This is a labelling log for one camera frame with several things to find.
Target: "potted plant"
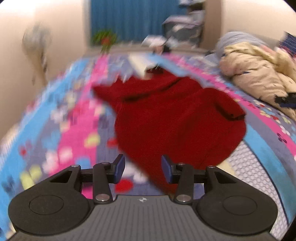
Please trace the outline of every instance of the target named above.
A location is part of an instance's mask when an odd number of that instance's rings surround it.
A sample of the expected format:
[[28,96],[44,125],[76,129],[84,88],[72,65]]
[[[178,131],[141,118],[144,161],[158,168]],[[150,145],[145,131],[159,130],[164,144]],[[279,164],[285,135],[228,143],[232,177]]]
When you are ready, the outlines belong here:
[[100,30],[93,36],[93,43],[101,45],[101,53],[109,53],[110,48],[116,42],[117,36],[111,30]]

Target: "blue stripe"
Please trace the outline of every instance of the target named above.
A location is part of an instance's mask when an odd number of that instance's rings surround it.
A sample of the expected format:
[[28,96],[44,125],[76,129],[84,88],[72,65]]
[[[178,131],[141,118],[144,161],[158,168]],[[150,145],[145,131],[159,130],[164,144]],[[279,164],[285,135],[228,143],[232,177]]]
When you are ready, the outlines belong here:
[[164,57],[157,54],[146,54],[147,59],[159,64],[161,67],[165,68],[175,76],[183,77],[189,74],[188,71],[183,68],[177,66],[172,61],[165,59]]
[[288,221],[291,223],[296,215],[296,189],[285,168],[265,140],[248,124],[244,140],[276,186]]
[[[65,77],[65,79],[59,83],[59,86],[53,91],[58,95],[59,99],[63,99],[65,95],[65,89],[68,84],[79,77],[82,71],[85,69],[89,60],[81,60],[74,64],[71,72]],[[45,100],[42,102],[35,112],[34,117],[23,128],[16,141],[14,142],[10,153],[7,156],[6,162],[0,172],[0,183],[6,183],[9,176],[11,176],[15,182],[15,187],[20,185],[20,174],[26,168],[26,162],[19,154],[19,146],[23,145],[27,140],[30,140],[32,145],[35,146],[36,141],[40,135],[40,132],[47,123],[50,117],[50,113],[53,109],[56,109],[57,102],[48,102]],[[8,217],[7,209],[11,198],[0,186],[0,227],[4,229],[7,227]]]
[[264,139],[267,145],[273,150],[274,154],[281,161],[289,175],[291,182],[296,187],[296,163],[294,156],[291,154],[284,142],[279,141],[279,137],[258,117],[252,113],[251,110],[245,109],[247,115],[245,121]]

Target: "beige blanket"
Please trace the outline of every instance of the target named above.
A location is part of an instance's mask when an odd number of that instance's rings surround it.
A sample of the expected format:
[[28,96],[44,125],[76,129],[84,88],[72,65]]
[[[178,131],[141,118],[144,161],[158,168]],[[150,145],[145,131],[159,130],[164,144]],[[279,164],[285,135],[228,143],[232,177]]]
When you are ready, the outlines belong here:
[[295,110],[274,102],[276,95],[286,97],[287,92],[296,92],[296,65],[288,53],[280,49],[267,52],[248,42],[227,46],[224,53],[220,61],[224,75],[232,77],[233,83],[246,93],[296,121]]

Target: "fan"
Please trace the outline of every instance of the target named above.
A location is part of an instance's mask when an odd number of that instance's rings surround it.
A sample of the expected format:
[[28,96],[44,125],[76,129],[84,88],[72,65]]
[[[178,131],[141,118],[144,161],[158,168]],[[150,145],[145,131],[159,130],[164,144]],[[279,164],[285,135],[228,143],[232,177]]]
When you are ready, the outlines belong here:
[[45,76],[45,49],[50,45],[50,43],[50,31],[48,28],[43,27],[40,23],[27,28],[22,38],[24,52],[33,64],[36,75],[41,79],[43,86],[47,85]]

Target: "wall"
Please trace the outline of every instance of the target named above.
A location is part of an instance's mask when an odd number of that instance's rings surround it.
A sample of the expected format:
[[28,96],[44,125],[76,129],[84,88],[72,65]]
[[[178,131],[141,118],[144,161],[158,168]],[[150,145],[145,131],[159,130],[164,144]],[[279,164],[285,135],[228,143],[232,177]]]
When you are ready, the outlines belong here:
[[221,1],[205,1],[205,25],[203,31],[201,48],[212,50],[221,36]]
[[36,3],[35,21],[50,28],[52,35],[47,51],[49,78],[86,52],[86,3],[83,0],[41,0]]
[[87,0],[4,0],[0,5],[0,139],[21,118],[40,91],[32,85],[31,64],[21,47],[28,26],[50,28],[48,78],[83,56],[88,43]]
[[32,23],[33,6],[5,0],[0,4],[0,138],[21,117],[33,99],[33,71],[21,49],[23,33]]
[[280,40],[296,35],[296,13],[284,0],[223,0],[222,34],[240,30]]

